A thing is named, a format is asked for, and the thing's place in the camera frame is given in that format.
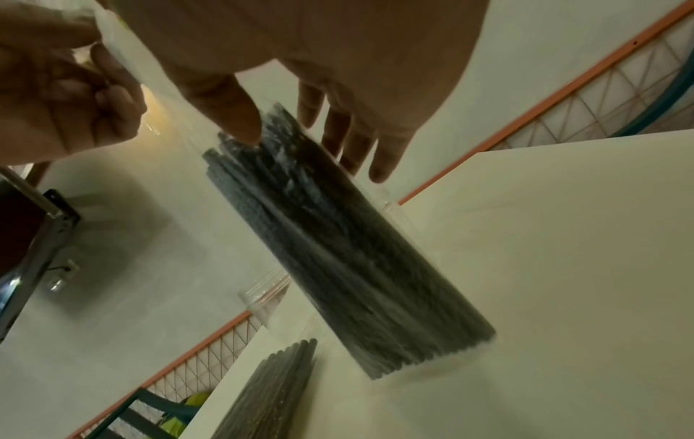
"white grid panel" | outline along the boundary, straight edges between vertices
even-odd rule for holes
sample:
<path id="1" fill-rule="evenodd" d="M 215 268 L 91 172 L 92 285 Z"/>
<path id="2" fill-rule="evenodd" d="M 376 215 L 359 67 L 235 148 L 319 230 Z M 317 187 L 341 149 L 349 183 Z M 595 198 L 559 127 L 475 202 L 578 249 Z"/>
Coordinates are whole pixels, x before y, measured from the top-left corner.
<path id="1" fill-rule="evenodd" d="M 181 402 L 198 392 L 212 391 L 243 353 L 246 345 L 253 339 L 260 326 L 260 320 L 253 316 L 241 321 L 229 331 L 212 340 L 206 347 L 183 359 L 169 373 L 155 381 L 147 389 L 175 402 Z M 162 412 L 140 401 L 134 402 L 130 408 L 152 423 L 156 423 L 162 415 Z M 95 422 L 76 438 L 85 438 L 102 420 Z M 124 439 L 146 438 L 145 435 L 120 419 L 111 424 L 109 429 Z"/>
<path id="2" fill-rule="evenodd" d="M 634 120 L 677 76 L 694 48 L 694 14 L 592 79 L 489 150 L 604 139 Z M 686 92 L 645 133 L 694 128 Z"/>

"bundle of black strips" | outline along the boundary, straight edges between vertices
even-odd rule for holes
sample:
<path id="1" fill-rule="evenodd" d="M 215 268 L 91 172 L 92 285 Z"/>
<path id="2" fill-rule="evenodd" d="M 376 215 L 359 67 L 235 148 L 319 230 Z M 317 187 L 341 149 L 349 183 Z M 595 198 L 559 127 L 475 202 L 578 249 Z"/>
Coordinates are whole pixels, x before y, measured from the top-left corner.
<path id="1" fill-rule="evenodd" d="M 284 108 L 265 115 L 256 148 L 220 139 L 207 175 L 369 377 L 494 336 Z"/>
<path id="2" fill-rule="evenodd" d="M 264 359 L 217 426 L 212 439 L 284 439 L 313 371 L 316 340 Z"/>

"white wall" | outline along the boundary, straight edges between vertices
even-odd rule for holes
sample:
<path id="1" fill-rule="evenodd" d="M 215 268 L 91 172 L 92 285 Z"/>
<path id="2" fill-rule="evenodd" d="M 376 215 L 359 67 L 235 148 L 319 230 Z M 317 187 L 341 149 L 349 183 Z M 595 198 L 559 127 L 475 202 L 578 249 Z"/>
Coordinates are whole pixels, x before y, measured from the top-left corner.
<path id="1" fill-rule="evenodd" d="M 406 195 L 679 3 L 493 1 L 466 76 L 387 188 Z M 242 82 L 295 106 L 296 81 L 277 64 Z M 70 252 L 83 270 L 59 295 L 37 294 L 0 346 L 3 438 L 69 434 L 239 314 L 236 293 L 271 265 L 206 180 L 199 155 L 214 127 L 150 106 L 138 139 L 61 161 L 46 180 L 81 197 Z M 197 136 L 182 136 L 188 127 Z"/>

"hand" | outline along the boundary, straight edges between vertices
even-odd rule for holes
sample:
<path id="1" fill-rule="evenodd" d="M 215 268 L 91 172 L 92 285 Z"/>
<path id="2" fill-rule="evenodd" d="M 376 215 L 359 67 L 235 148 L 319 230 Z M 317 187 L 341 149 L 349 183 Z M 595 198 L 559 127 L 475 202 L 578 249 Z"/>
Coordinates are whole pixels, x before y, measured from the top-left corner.
<path id="1" fill-rule="evenodd" d="M 0 164 L 49 161 L 132 139 L 140 84 L 101 44 L 95 69 L 72 48 L 100 38 L 93 18 L 0 0 Z"/>
<path id="2" fill-rule="evenodd" d="M 298 118 L 330 103 L 322 144 L 383 182 L 465 69 L 488 0 L 113 0 L 182 94 L 238 140 L 260 116 L 234 74 L 278 59 L 299 77 Z"/>

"table surface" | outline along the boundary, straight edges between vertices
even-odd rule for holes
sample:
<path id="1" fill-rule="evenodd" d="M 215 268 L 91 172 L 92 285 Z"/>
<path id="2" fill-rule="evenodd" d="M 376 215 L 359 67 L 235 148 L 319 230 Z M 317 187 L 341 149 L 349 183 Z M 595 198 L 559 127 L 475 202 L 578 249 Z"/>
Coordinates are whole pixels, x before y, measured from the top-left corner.
<path id="1" fill-rule="evenodd" d="M 683 438 L 694 430 L 694 132 L 483 153 L 404 206 L 498 339 L 370 381 L 293 286 L 190 424 L 317 338 L 295 438 Z"/>

